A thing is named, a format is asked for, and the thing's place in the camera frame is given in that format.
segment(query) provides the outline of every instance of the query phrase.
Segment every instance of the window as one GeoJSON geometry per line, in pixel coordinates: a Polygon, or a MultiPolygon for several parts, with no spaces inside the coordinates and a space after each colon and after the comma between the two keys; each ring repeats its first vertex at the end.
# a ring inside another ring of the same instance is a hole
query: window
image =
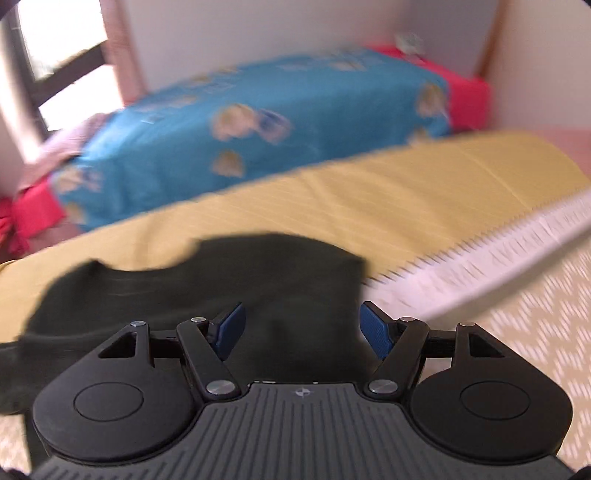
{"type": "Polygon", "coordinates": [[[33,117],[46,138],[122,107],[103,56],[99,0],[21,0],[7,21],[33,117]]]}

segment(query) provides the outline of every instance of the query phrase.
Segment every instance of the black cloth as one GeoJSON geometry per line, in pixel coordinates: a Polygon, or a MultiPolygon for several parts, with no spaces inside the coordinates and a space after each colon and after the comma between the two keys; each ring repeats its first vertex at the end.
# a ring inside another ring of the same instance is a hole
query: black cloth
{"type": "Polygon", "coordinates": [[[359,335],[363,272],[344,250],[278,234],[204,241],[162,270],[85,263],[49,288],[17,342],[0,346],[0,413],[30,409],[53,378],[133,320],[170,330],[239,301],[246,329],[226,364],[242,385],[363,381],[377,362],[359,335]]]}

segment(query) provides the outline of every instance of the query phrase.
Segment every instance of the window frame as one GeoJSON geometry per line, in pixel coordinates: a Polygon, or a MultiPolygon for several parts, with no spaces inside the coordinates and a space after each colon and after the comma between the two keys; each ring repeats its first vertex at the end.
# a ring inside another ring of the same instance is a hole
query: window frame
{"type": "Polygon", "coordinates": [[[37,80],[22,36],[21,23],[18,18],[18,5],[6,15],[4,30],[27,97],[31,118],[43,139],[46,140],[53,132],[47,129],[47,124],[39,107],[83,76],[108,64],[104,55],[106,41],[72,57],[51,75],[37,80]]]}

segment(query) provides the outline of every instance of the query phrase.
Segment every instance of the metal screw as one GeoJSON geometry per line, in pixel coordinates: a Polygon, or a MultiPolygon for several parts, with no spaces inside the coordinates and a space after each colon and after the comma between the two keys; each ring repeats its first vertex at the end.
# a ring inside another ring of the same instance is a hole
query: metal screw
{"type": "Polygon", "coordinates": [[[213,382],[209,382],[205,389],[211,395],[226,395],[236,390],[236,385],[229,380],[214,380],[213,382]]]}
{"type": "Polygon", "coordinates": [[[369,391],[378,395],[390,395],[398,389],[398,384],[393,380],[374,380],[368,385],[369,391]]]}

